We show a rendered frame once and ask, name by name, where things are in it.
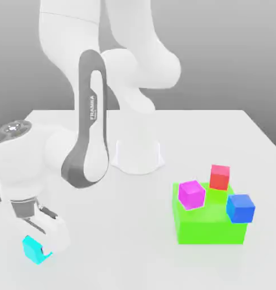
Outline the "large green box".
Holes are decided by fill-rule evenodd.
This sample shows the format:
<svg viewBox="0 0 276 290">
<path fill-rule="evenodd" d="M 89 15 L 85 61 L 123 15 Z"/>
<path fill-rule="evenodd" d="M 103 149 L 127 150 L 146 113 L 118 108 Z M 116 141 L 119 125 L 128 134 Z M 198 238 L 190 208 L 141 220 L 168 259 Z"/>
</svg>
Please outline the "large green box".
<svg viewBox="0 0 276 290">
<path fill-rule="evenodd" d="M 206 190 L 203 207 L 186 210 L 178 199 L 179 184 L 172 185 L 172 212 L 179 244 L 242 244 L 246 223 L 232 223 L 226 204 L 234 191 L 211 189 L 209 183 L 200 184 Z"/>
</svg>

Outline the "small red cube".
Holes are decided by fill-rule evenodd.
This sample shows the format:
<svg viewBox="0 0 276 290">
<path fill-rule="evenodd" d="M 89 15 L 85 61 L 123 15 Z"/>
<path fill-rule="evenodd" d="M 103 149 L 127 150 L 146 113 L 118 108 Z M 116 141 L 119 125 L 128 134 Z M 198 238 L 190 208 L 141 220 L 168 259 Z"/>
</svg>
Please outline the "small red cube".
<svg viewBox="0 0 276 290">
<path fill-rule="evenodd" d="M 217 190 L 228 189 L 230 179 L 230 167 L 224 165 L 212 165 L 209 187 Z"/>
</svg>

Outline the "small cyan cube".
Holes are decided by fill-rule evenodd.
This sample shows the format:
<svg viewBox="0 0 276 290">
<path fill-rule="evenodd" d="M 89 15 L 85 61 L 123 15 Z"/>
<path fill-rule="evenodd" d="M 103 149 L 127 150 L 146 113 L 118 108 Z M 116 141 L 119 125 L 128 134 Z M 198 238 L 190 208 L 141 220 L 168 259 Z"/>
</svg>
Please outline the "small cyan cube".
<svg viewBox="0 0 276 290">
<path fill-rule="evenodd" d="M 43 246 L 29 235 L 24 237 L 22 244 L 25 256 L 36 265 L 40 265 L 53 254 L 52 251 L 45 254 Z"/>
</svg>

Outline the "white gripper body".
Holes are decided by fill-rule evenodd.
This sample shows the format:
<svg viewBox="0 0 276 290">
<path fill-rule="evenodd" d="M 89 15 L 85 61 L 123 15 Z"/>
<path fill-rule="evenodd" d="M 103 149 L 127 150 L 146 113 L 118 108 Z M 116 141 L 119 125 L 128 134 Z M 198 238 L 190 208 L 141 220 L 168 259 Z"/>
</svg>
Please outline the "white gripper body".
<svg viewBox="0 0 276 290">
<path fill-rule="evenodd" d="M 34 216 L 22 219 L 25 233 L 42 246 L 44 253 L 60 253 L 70 243 L 65 221 L 47 207 L 35 207 Z"/>
</svg>

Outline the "small blue cube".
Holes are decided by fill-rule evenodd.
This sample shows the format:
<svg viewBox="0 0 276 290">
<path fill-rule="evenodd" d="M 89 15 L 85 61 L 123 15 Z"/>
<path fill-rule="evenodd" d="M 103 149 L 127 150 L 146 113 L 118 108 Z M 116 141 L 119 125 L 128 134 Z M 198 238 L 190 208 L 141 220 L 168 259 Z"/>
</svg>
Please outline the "small blue cube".
<svg viewBox="0 0 276 290">
<path fill-rule="evenodd" d="M 233 194 L 227 198 L 226 213 L 234 224 L 251 223 L 255 208 L 248 194 Z"/>
</svg>

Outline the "small magenta cube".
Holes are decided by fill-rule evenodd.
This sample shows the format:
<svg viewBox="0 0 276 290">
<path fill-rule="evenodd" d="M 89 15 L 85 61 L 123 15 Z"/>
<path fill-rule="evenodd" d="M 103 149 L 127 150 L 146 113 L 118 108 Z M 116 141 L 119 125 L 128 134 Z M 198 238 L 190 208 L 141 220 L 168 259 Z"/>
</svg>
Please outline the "small magenta cube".
<svg viewBox="0 0 276 290">
<path fill-rule="evenodd" d="M 179 184 L 178 200 L 185 210 L 194 210 L 204 207 L 206 190 L 197 180 Z"/>
</svg>

